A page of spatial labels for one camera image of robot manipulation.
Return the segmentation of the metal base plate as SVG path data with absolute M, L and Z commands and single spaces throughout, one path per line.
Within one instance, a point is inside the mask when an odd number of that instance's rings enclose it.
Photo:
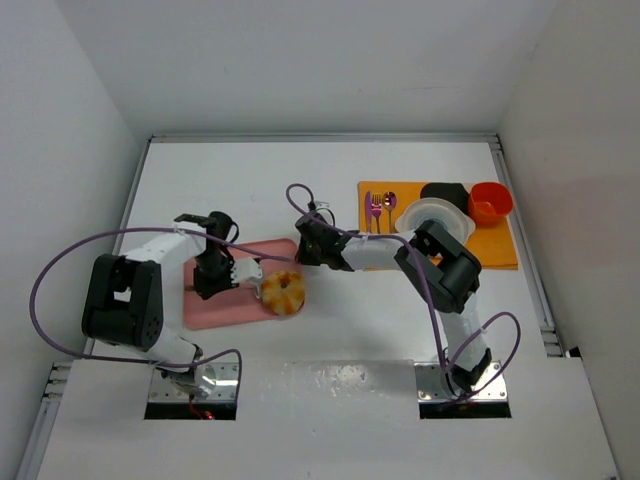
M 237 397 L 239 365 L 212 362 L 188 372 L 156 369 L 148 392 L 150 403 L 233 403 Z
M 417 398 L 421 404 L 436 405 L 444 403 L 489 403 L 506 402 L 508 392 L 502 373 L 502 365 L 491 362 L 490 366 L 471 387 L 473 395 L 458 387 L 450 374 L 444 374 L 438 363 L 415 363 Z

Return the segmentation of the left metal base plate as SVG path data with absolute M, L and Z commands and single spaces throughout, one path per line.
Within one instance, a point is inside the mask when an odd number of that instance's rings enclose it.
M 239 365 L 212 362 L 188 372 L 156 369 L 148 392 L 150 403 L 233 403 L 237 397 Z

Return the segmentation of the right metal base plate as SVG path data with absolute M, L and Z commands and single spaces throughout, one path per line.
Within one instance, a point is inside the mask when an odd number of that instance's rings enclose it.
M 508 392 L 502 373 L 502 365 L 491 362 L 490 366 L 471 387 L 473 395 L 458 387 L 450 374 L 444 374 L 438 363 L 415 363 L 417 398 L 421 404 L 436 405 L 444 403 L 489 403 L 506 402 Z

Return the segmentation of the purple fork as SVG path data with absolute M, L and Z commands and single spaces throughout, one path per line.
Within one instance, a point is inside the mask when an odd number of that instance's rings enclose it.
M 381 233 L 381 216 L 384 209 L 384 197 L 379 192 L 371 195 L 371 215 L 375 219 L 376 232 Z

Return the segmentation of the metal cake server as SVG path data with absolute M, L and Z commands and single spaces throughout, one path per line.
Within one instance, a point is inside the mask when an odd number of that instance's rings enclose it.
M 196 294 L 202 300 L 208 300 L 215 295 L 226 291 L 249 290 L 256 298 L 261 295 L 261 285 L 252 284 L 250 282 L 241 283 L 222 283 L 218 282 L 212 285 L 185 285 L 184 291 Z

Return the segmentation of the pink rectangular tray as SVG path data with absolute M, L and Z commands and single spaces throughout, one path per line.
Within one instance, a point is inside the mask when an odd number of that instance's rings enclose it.
M 271 239 L 242 243 L 240 246 L 274 256 L 294 259 L 298 244 L 289 238 Z M 262 260 L 260 262 L 265 276 L 278 271 L 295 271 L 302 276 L 301 266 L 297 263 Z M 184 266 L 183 324 L 189 330 L 211 329 L 266 320 L 284 320 L 265 307 L 255 295 L 254 287 L 241 283 L 238 288 L 218 293 L 208 300 L 202 300 L 193 286 L 195 260 Z

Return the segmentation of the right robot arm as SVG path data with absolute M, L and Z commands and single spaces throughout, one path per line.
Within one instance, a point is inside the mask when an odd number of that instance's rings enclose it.
M 368 236 L 340 231 L 318 213 L 300 217 L 297 261 L 326 265 L 338 271 L 397 270 L 427 302 L 429 314 L 443 329 L 434 331 L 447 341 L 442 363 L 454 384 L 469 393 L 488 368 L 492 356 L 476 310 L 475 294 L 482 267 L 477 258 L 434 220 L 416 230 Z

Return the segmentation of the purple knife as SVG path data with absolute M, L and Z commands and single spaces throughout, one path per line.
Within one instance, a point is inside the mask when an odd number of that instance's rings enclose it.
M 372 200 L 371 200 L 371 192 L 367 191 L 364 196 L 364 217 L 365 217 L 365 227 L 366 232 L 372 232 Z

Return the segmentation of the round bread bun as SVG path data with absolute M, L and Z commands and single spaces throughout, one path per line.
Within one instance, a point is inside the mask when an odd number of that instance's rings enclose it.
M 302 275 L 296 271 L 276 271 L 268 275 L 261 286 L 261 301 L 278 316 L 296 314 L 306 297 Z

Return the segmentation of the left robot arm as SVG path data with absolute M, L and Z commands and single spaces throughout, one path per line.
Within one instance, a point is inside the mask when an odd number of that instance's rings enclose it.
M 176 389 L 203 400 L 213 384 L 205 378 L 204 366 L 191 365 L 202 357 L 202 349 L 179 335 L 184 265 L 195 261 L 192 289 L 201 299 L 231 289 L 234 260 L 229 250 L 202 235 L 227 240 L 237 224 L 214 211 L 208 216 L 182 214 L 174 225 L 198 234 L 171 231 L 124 255 L 104 254 L 95 260 L 82 332 L 139 353 Z

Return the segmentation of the purple spoon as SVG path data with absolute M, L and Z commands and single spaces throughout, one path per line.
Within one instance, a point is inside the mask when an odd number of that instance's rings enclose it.
M 397 206 L 397 196 L 393 191 L 387 191 L 383 196 L 383 207 L 388 214 L 388 230 L 390 233 L 395 232 L 393 213 Z

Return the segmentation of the orange placemat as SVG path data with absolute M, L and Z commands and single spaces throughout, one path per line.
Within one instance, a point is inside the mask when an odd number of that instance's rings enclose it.
M 407 181 L 368 181 L 358 183 L 358 220 L 361 231 L 368 231 L 365 216 L 365 194 L 369 192 L 385 194 L 393 192 L 396 195 L 397 204 L 391 214 L 383 209 L 381 215 L 381 232 L 388 234 L 389 219 L 397 224 L 400 216 L 415 201 L 421 198 L 422 190 L 429 182 Z M 466 242 L 466 248 L 470 250 L 480 261 L 484 268 L 494 270 L 517 270 L 518 257 L 516 247 L 509 226 L 509 221 L 503 218 L 495 226 L 476 226 L 475 231 Z

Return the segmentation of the orange square cup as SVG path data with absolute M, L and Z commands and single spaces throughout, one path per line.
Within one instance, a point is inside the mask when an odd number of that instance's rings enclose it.
M 493 226 L 505 219 L 514 208 L 509 189 L 497 182 L 482 182 L 472 186 L 468 198 L 468 213 L 479 226 Z

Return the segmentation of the black coaster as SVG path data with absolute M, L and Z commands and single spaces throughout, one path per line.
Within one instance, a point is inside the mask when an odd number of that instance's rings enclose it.
M 420 191 L 420 198 L 437 198 L 447 201 L 467 215 L 469 192 L 461 183 L 431 182 Z

